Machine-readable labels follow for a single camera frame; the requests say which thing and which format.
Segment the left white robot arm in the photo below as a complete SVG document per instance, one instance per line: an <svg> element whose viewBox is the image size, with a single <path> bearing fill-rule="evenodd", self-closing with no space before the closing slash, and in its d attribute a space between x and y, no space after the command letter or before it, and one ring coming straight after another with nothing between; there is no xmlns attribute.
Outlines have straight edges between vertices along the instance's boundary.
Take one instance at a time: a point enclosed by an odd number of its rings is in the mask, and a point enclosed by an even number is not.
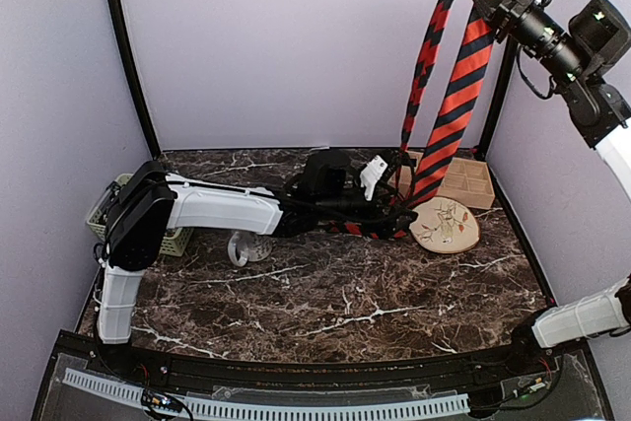
<svg viewBox="0 0 631 421"><path fill-rule="evenodd" d="M99 202L105 234L95 246L103 269L96 290L96 336L102 363L119 378L139 369L138 354L125 344L140 282L155 263L164 237L179 229L228 230L228 257L236 267L260 261L274 239L293 238L318 227L377 240L406 235L417 214L389 185L399 169L377 154L355 169L337 149L311 154L301 172L278 189L241 187L169 173L158 161L144 163L125 184L113 182Z"/></svg>

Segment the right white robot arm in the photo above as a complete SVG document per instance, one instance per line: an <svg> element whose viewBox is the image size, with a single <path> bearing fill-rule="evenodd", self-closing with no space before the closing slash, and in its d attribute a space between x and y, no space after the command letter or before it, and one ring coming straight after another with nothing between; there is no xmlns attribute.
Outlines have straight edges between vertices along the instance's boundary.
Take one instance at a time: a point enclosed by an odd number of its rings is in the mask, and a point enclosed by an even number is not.
<svg viewBox="0 0 631 421"><path fill-rule="evenodd" d="M548 72L550 92L623 190L630 189L630 105L604 75L630 49L630 25L609 0L590 0L560 27L540 0L472 0L497 41L509 37ZM503 355L514 376L526 374L541 350L630 331L630 279L527 318Z"/></svg>

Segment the red navy striped tie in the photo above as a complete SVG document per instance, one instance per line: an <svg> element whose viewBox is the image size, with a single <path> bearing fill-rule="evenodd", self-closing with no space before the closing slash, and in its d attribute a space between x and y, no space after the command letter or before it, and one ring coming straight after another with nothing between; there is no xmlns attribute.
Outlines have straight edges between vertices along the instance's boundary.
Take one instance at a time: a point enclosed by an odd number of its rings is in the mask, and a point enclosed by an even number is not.
<svg viewBox="0 0 631 421"><path fill-rule="evenodd" d="M395 154L395 181L399 182L416 116L438 60L440 43L455 0L438 0L422 40L410 95ZM470 9L449 82L423 151L420 166L412 174L406 197L394 193L391 204L413 210L429 201L438 190L471 120L482 92L492 54L494 33L473 6Z"/></svg>

